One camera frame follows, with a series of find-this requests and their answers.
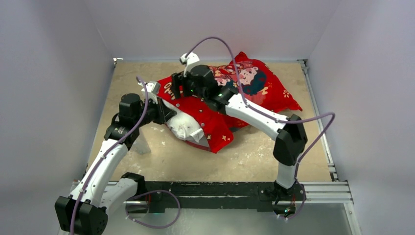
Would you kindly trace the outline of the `white pillow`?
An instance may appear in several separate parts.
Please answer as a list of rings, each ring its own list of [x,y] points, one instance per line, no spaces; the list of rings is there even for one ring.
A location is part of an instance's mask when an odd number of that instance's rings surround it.
[[[166,122],[166,125],[178,139],[189,141],[199,146],[208,147],[208,141],[200,124],[192,116],[165,100],[163,100],[163,104],[176,112],[176,114]]]

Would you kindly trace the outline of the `red printed pillowcase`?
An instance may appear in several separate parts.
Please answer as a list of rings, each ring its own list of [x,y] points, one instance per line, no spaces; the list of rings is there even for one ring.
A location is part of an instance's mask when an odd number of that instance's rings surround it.
[[[235,62],[217,67],[210,66],[210,69],[218,85],[237,87],[237,81],[240,81],[245,98],[268,110],[275,113],[285,110],[302,110],[302,107],[265,63],[250,59],[243,52],[235,57]],[[244,121],[211,110],[201,98],[196,96],[176,99],[171,91],[172,77],[160,80],[159,84],[161,88],[158,96],[162,100],[175,105],[200,124],[208,147],[185,141],[193,147],[217,153],[233,141],[235,131],[248,126]]]

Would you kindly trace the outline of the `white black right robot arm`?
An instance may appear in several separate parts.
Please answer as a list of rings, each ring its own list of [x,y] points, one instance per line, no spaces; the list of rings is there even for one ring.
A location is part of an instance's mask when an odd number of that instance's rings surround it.
[[[301,118],[279,115],[245,99],[235,87],[220,86],[212,70],[198,65],[191,71],[172,74],[172,92],[176,99],[196,96],[213,111],[237,118],[265,133],[274,141],[273,156],[278,161],[274,188],[267,193],[276,201],[293,201],[300,192],[297,180],[299,156],[308,141]]]

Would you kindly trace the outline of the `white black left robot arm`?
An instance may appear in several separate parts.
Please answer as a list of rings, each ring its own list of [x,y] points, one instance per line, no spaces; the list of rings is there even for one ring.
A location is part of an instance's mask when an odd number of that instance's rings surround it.
[[[135,173],[125,173],[110,190],[106,187],[139,137],[139,128],[151,122],[165,124],[176,115],[159,97],[142,100],[138,94],[123,95],[118,107],[93,164],[69,196],[55,202],[60,228],[71,235],[103,234],[110,216],[124,201],[145,196],[144,177]]]

